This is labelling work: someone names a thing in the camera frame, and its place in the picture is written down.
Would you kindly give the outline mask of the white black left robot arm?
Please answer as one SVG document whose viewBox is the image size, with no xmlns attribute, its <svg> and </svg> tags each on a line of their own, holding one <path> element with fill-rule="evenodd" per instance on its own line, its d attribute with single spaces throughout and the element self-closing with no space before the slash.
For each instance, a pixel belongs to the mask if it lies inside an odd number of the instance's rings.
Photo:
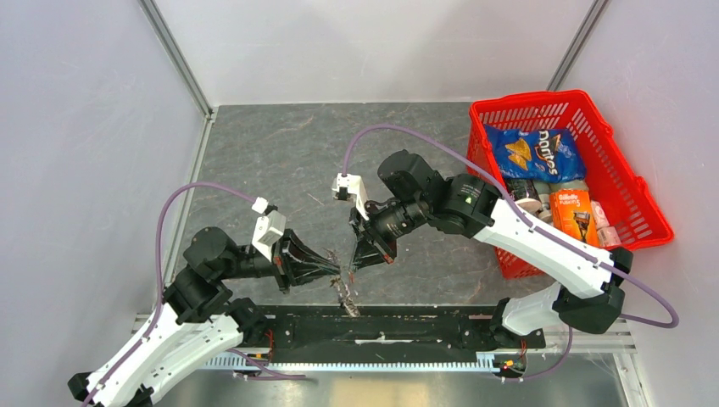
<svg viewBox="0 0 719 407">
<path fill-rule="evenodd" d="M 291 229 L 264 256 L 220 228 L 206 227 L 183 256 L 186 266 L 164 289 L 144 328 L 105 365 L 69 379 L 75 400 L 85 406 L 152 406 L 217 354 L 269 339 L 265 314 L 250 298 L 233 298 L 227 280 L 271 277 L 287 293 L 340 273 L 336 261 L 308 248 Z"/>
</svg>

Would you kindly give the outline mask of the steel disc with keyrings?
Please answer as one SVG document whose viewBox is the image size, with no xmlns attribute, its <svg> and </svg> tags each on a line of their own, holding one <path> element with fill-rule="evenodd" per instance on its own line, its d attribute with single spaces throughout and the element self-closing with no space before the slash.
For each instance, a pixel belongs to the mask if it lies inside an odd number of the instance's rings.
<svg viewBox="0 0 719 407">
<path fill-rule="evenodd" d="M 354 263 L 352 260 L 340 260 L 334 250 L 324 248 L 328 259 L 335 260 L 340 267 L 340 275 L 330 279 L 330 286 L 337 291 L 338 302 L 345 310 L 349 317 L 357 318 L 361 316 L 360 309 L 354 301 L 354 291 L 349 284 L 347 273 L 351 271 L 354 274 Z"/>
</svg>

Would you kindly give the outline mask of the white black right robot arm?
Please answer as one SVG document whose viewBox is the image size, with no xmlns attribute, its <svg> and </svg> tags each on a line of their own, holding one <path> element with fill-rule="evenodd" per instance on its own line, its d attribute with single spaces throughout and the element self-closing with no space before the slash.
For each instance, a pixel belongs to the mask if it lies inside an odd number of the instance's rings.
<svg viewBox="0 0 719 407">
<path fill-rule="evenodd" d="M 420 155 L 406 150 L 386 158 L 377 175 L 392 194 L 384 202 L 366 197 L 361 176 L 338 174 L 332 185 L 336 199 L 354 202 L 349 218 L 357 238 L 354 269 L 391 264 L 398 254 L 397 241 L 429 225 L 503 249 L 554 278 L 554 284 L 540 292 L 498 302 L 489 335 L 501 347 L 560 323 L 601 334 L 620 317 L 625 299 L 621 278 L 601 266 L 629 271 L 630 251 L 608 251 L 570 237 L 503 198 L 497 187 L 479 177 L 443 178 Z"/>
</svg>

